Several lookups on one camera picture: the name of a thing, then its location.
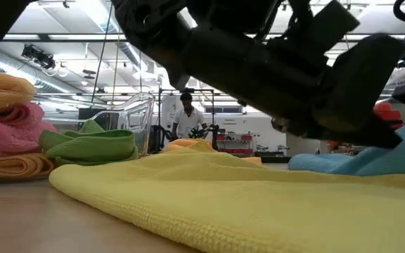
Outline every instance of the table surface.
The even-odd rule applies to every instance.
[[[98,211],[49,182],[0,184],[0,252],[198,252]]]

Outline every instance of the person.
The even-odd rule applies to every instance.
[[[181,94],[183,109],[176,111],[172,133],[177,138],[189,138],[191,129],[201,124],[203,129],[207,128],[204,122],[204,115],[191,105],[193,98],[190,93]]]

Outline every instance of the ceiling duct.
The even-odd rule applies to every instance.
[[[78,6],[84,11],[94,22],[99,26],[101,31],[107,33],[118,33],[118,27],[115,15],[112,13],[110,22],[109,11],[103,0],[77,0]],[[133,47],[130,43],[117,42],[115,43],[121,52],[131,61],[132,64],[144,70],[148,67],[143,60],[140,59],[139,50]]]
[[[82,91],[66,84],[56,78],[49,77],[42,71],[39,71],[27,64],[24,64],[15,58],[7,56],[0,52],[0,72],[22,77],[35,85],[37,93],[81,93]],[[83,97],[84,100],[91,100],[89,97]]]

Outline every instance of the ceiling light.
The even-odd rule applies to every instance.
[[[20,70],[12,67],[10,65],[7,65],[5,63],[0,62],[0,68],[3,69],[6,72],[6,74],[12,75],[14,77],[24,78],[33,85],[35,85],[37,83],[37,78],[36,77],[34,77],[34,76],[32,76],[32,75],[30,75],[30,74],[28,74],[26,72],[20,71]],[[55,84],[52,84],[51,82],[48,82],[46,80],[42,80],[42,82],[45,83],[45,84],[48,84],[49,86],[51,86],[51,87],[53,87],[53,88],[55,88],[55,89],[57,89],[59,91],[62,91],[63,93],[69,93],[68,90],[66,90],[66,89],[64,89],[62,87],[59,87],[59,86],[57,86]]]
[[[120,36],[120,40],[126,40],[124,34],[50,34],[50,40],[82,40],[82,41],[93,41],[93,40],[118,40],[118,36]]]
[[[36,34],[6,34],[4,39],[40,39]]]

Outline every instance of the machine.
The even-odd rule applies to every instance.
[[[373,106],[404,42],[373,34],[327,66],[324,53],[359,25],[337,1],[314,16],[309,0],[289,0],[288,29],[266,43],[283,0],[111,1],[131,44],[165,67],[178,90],[193,76],[271,115],[275,129],[304,138],[384,148],[401,142]],[[0,40],[29,2],[4,2]],[[197,27],[181,19],[185,7]]]

